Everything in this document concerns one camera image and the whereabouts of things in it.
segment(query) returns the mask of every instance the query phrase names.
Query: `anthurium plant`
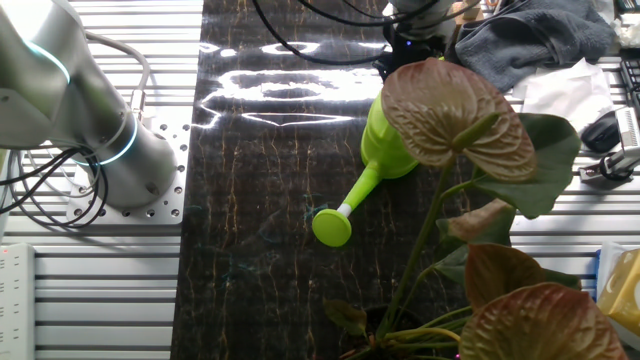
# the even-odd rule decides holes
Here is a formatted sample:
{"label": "anthurium plant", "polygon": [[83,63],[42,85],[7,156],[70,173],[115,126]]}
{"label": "anthurium plant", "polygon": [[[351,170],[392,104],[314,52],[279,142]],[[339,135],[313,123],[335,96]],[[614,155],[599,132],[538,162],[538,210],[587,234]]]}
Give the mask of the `anthurium plant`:
{"label": "anthurium plant", "polygon": [[[366,312],[341,300],[324,301],[334,323],[366,340],[341,359],[446,360],[442,349],[447,348],[462,360],[627,359],[605,316],[580,291],[580,279],[542,269],[509,239],[516,211],[529,219],[550,212],[571,182],[580,148],[571,124],[555,116],[517,114],[485,79],[436,59],[398,69],[385,82],[381,99],[407,151],[421,164],[440,168],[440,179],[377,329],[367,330]],[[475,165],[473,175],[447,188],[461,156]],[[438,219],[447,199],[470,189],[495,200],[460,217]],[[435,257],[418,273],[435,229],[440,234]],[[398,329],[416,289],[434,272],[464,286],[471,306]]]}

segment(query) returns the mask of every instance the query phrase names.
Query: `cable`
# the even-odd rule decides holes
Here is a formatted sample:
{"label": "cable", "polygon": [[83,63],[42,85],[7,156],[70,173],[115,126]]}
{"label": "cable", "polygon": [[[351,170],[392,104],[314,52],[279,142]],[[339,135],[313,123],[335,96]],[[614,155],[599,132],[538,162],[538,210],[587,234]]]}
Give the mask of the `cable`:
{"label": "cable", "polygon": [[30,173],[24,174],[23,176],[18,176],[17,178],[0,181],[0,186],[10,185],[10,184],[16,183],[18,181],[22,181],[23,179],[30,178],[30,177],[32,177],[34,175],[37,175],[37,174],[43,172],[45,169],[48,169],[51,166],[54,166],[54,167],[57,166],[56,167],[56,169],[57,169],[58,167],[61,166],[61,164],[59,164],[59,161],[61,159],[65,159],[65,161],[66,161],[71,156],[77,154],[78,151],[79,151],[78,149],[65,150],[65,151],[61,152],[59,155],[57,155],[55,158],[53,158],[51,161],[49,161],[48,163],[42,165],[41,167],[35,169],[34,171],[32,171]]}
{"label": "cable", "polygon": [[267,30],[271,33],[271,35],[276,40],[278,40],[278,42],[282,46],[284,46],[285,49],[291,51],[294,55],[300,57],[301,59],[304,59],[313,63],[317,63],[317,64],[323,64],[323,65],[350,66],[350,65],[360,65],[360,64],[374,62],[382,58],[382,56],[384,55],[384,52],[383,52],[380,55],[376,55],[376,56],[366,57],[358,60],[343,60],[343,61],[325,60],[325,59],[319,59],[313,56],[305,55],[300,51],[298,51],[298,49],[291,46],[285,39],[282,38],[282,36],[280,36],[280,34],[278,34],[278,32],[273,28],[269,20],[267,20],[267,17],[264,15],[264,12],[262,12],[262,8],[260,7],[260,4],[258,4],[258,0],[252,0],[252,1],[253,1],[253,6],[256,8],[256,12],[260,17],[260,20],[262,20],[262,23],[267,28]]}
{"label": "cable", "polygon": [[423,26],[420,26],[420,27],[417,27],[417,28],[412,28],[410,30],[424,30],[424,29],[432,28],[434,26],[438,26],[438,25],[440,25],[441,23],[443,23],[443,22],[445,22],[447,20],[454,19],[454,18],[466,13],[467,11],[473,9],[476,5],[480,4],[480,1],[482,1],[482,0],[475,0],[473,3],[469,4],[467,7],[462,8],[459,11],[451,13],[451,14],[449,14],[447,16],[443,16],[443,17],[441,17],[440,19],[438,19],[434,23],[431,23],[429,25],[423,25]]}
{"label": "cable", "polygon": [[[42,184],[44,184],[44,181],[51,176],[51,174],[53,174],[60,166],[62,166],[62,164],[64,164],[65,161],[69,160],[72,156],[74,156],[75,154],[77,154],[79,152],[79,150],[77,149],[72,149],[72,152],[67,153],[66,151],[63,152],[62,154],[65,154],[55,165],[53,165],[51,167],[51,169],[49,169],[49,171],[47,171],[47,173],[45,174],[45,176],[43,178],[41,178],[40,180],[38,180],[38,182],[36,182],[36,184],[33,186],[33,188],[29,191],[27,191],[27,193],[20,199],[17,199],[16,202],[14,202],[11,205],[8,205],[6,207],[0,208],[0,214],[4,214],[6,212],[9,212],[17,207],[19,207],[20,205],[24,204],[25,201],[27,201],[28,198],[30,198],[35,192],[36,190],[38,190],[38,188],[40,186],[42,186]],[[19,176],[18,178],[20,179],[19,181],[21,181],[22,179],[27,179],[30,176]]]}
{"label": "cable", "polygon": [[352,3],[350,3],[348,0],[342,0],[342,2],[343,2],[345,5],[347,5],[348,7],[352,8],[352,9],[353,9],[353,10],[355,10],[356,12],[358,12],[358,13],[360,13],[360,14],[362,14],[362,15],[366,16],[366,17],[369,17],[369,18],[372,18],[372,19],[386,19],[386,18],[387,18],[386,16],[376,16],[376,15],[371,15],[371,14],[369,14],[369,13],[365,12],[365,11],[362,11],[362,10],[360,10],[357,6],[355,6],[355,5],[353,5]]}
{"label": "cable", "polygon": [[[53,157],[53,154],[51,154],[51,152],[49,150],[47,150],[47,152],[49,153],[49,155],[51,155],[51,157]],[[33,155],[31,154],[31,151],[27,151],[27,157],[29,158],[29,161],[31,163],[31,166],[33,166],[34,168],[36,167],[36,162],[35,160],[33,160]],[[76,187],[80,187],[83,188],[85,187],[85,185],[82,184],[77,184],[76,182],[74,182],[73,180],[71,180],[71,178],[69,177],[69,175],[67,175],[67,172],[64,170],[64,167],[60,168],[60,171],[62,171],[62,174],[64,175],[64,177],[74,186]],[[64,197],[68,197],[68,198],[72,198],[72,199],[80,199],[80,198],[84,198],[87,197],[89,195],[91,195],[94,191],[94,185],[98,182],[98,177],[94,176],[93,182],[91,182],[91,184],[89,184],[89,186],[87,186],[87,188],[91,189],[90,191],[87,191],[84,194],[80,194],[80,195],[71,195],[68,194],[62,190],[59,190],[58,188],[56,188],[53,184],[51,184],[48,180],[45,181],[44,183],[51,189],[53,190],[55,193],[57,193],[60,196],[64,196]]]}
{"label": "cable", "polygon": [[333,20],[333,21],[337,21],[341,24],[345,24],[345,25],[351,25],[351,26],[359,26],[359,27],[380,27],[380,26],[386,26],[386,25],[394,25],[394,24],[399,24],[401,22],[405,22],[405,21],[409,21],[417,16],[419,16],[420,14],[424,13],[425,11],[431,9],[435,4],[438,3],[438,0],[431,0],[430,2],[426,3],[425,5],[422,5],[421,7],[417,8],[414,11],[408,12],[405,15],[402,16],[398,16],[395,19],[390,19],[390,20],[385,20],[385,21],[373,21],[373,22],[357,22],[357,21],[351,21],[351,20],[345,20],[342,18],[339,18],[335,15],[331,15],[325,11],[322,11],[320,9],[318,9],[317,7],[313,6],[312,4],[310,4],[309,2],[305,1],[305,0],[297,0],[300,4],[302,4],[304,7],[306,7],[307,9],[315,12],[318,15],[322,15],[324,17],[326,17],[327,19]]}
{"label": "cable", "polygon": [[86,32],[86,34],[88,40],[97,41],[103,45],[120,50],[123,53],[129,54],[136,60],[138,60],[140,65],[142,65],[142,78],[140,79],[140,83],[138,84],[136,90],[144,90],[144,88],[147,86],[147,81],[149,81],[149,76],[151,75],[151,66],[149,66],[147,58],[145,58],[142,53],[120,41],[109,39],[108,37],[104,37],[102,35],[94,34],[88,31]]}
{"label": "cable", "polygon": [[[107,180],[107,176],[104,172],[104,168],[103,167],[98,167],[97,166],[97,159],[95,159],[95,157],[85,157],[87,159],[87,162],[90,164],[91,166],[91,170],[94,173],[94,177],[96,178],[102,178],[103,182],[104,182],[104,192],[103,192],[103,197],[102,197],[102,203],[100,204],[100,207],[98,208],[98,211],[96,212],[96,214],[86,223],[84,224],[80,224],[80,225],[76,225],[75,223],[77,223],[78,221],[82,220],[83,218],[85,218],[93,209],[93,207],[95,206],[95,204],[97,203],[97,199],[98,199],[98,193],[99,193],[99,183],[96,183],[95,185],[95,191],[93,193],[93,199],[91,200],[91,202],[89,203],[89,207],[87,207],[87,209],[80,214],[78,217],[76,217],[73,220],[67,221],[67,222],[61,222],[59,220],[57,220],[56,218],[54,218],[53,216],[49,215],[47,213],[47,211],[42,207],[42,205],[33,197],[33,195],[29,196],[29,198],[31,199],[31,201],[33,202],[33,204],[40,210],[40,212],[47,217],[51,222],[47,223],[45,221],[42,221],[38,218],[36,218],[35,216],[31,215],[22,204],[19,205],[20,210],[27,215],[27,217],[29,217],[31,220],[33,220],[34,222],[36,222],[39,225],[42,226],[59,226],[62,228],[67,228],[67,229],[79,229],[79,228],[83,228],[86,226],[91,225],[93,222],[95,222],[95,220],[100,216],[100,214],[102,214],[104,207],[106,206],[106,202],[107,202],[107,197],[109,194],[109,183]],[[29,190],[29,187],[26,183],[26,181],[23,181],[23,185],[25,190],[27,190],[27,192],[31,192],[31,190]],[[15,189],[12,186],[10,186],[10,190],[11,190],[11,195],[14,199],[14,201],[18,201],[19,199],[17,198],[16,194],[15,194]]]}

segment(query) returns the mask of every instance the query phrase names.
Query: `aluminum profile table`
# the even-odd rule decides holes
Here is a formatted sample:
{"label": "aluminum profile table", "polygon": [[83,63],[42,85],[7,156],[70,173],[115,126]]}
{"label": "aluminum profile table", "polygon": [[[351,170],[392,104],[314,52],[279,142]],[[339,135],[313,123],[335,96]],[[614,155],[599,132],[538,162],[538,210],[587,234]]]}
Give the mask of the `aluminum profile table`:
{"label": "aluminum profile table", "polygon": [[[153,78],[147,90],[147,113],[169,126],[191,119],[200,44],[202,1],[73,1],[88,30],[124,41],[144,53]],[[489,15],[484,8],[485,16]],[[128,99],[140,75],[134,59],[99,44],[90,44],[98,64]],[[618,58],[604,58],[602,68],[617,106],[625,92],[617,74]],[[516,111],[522,101],[509,95]],[[586,291],[595,289],[594,252],[603,241],[640,246],[640,182],[612,191],[580,184],[577,167],[594,163],[588,153],[576,159],[572,184],[549,215],[531,222],[516,218],[515,247],[544,267],[582,277]],[[36,161],[46,162],[40,153]],[[75,165],[65,166],[73,175]],[[58,172],[55,186],[69,188]],[[37,193],[53,214],[64,217],[68,200],[46,187]],[[35,212],[33,205],[27,209]],[[180,227],[102,226],[72,234],[51,232],[13,212],[4,243],[35,246],[36,344],[41,360],[167,360],[180,251]]]}

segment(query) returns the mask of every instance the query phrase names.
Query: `green leaf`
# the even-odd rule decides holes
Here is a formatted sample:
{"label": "green leaf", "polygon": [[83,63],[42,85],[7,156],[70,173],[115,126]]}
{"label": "green leaf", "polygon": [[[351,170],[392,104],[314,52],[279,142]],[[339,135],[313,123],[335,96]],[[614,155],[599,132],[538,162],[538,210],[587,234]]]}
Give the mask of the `green leaf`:
{"label": "green leaf", "polygon": [[575,275],[544,269],[544,277],[546,282],[553,282],[575,290],[582,290],[582,281]]}
{"label": "green leaf", "polygon": [[462,331],[462,360],[625,360],[618,335],[585,292],[543,283],[498,298]]}
{"label": "green leaf", "polygon": [[467,263],[468,255],[469,248],[467,245],[463,245],[438,261],[433,267],[440,274],[464,286],[464,267]]}
{"label": "green leaf", "polygon": [[581,142],[567,120],[552,115],[520,114],[537,156],[533,178],[520,183],[504,183],[486,175],[474,174],[474,187],[500,198],[519,209],[529,219],[551,211],[562,191],[571,183],[571,167]]}
{"label": "green leaf", "polygon": [[358,336],[366,334],[367,313],[358,310],[346,301],[322,300],[324,312],[336,325],[344,328],[349,335]]}
{"label": "green leaf", "polygon": [[513,206],[496,199],[487,205],[452,219],[440,219],[440,244],[435,260],[440,261],[465,243],[511,246],[509,230],[516,215]]}
{"label": "green leaf", "polygon": [[544,271],[538,262],[520,250],[495,244],[469,245],[465,284],[473,311],[514,290],[544,280]]}

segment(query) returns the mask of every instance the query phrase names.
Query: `yellow box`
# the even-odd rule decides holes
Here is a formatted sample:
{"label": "yellow box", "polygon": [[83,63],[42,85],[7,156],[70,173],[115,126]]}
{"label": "yellow box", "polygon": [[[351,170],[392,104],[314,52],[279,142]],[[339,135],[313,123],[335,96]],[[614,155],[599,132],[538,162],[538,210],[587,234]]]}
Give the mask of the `yellow box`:
{"label": "yellow box", "polygon": [[640,249],[627,251],[620,256],[598,299],[598,307],[603,314],[613,320],[612,323],[624,342],[633,347],[638,346],[640,343]]}

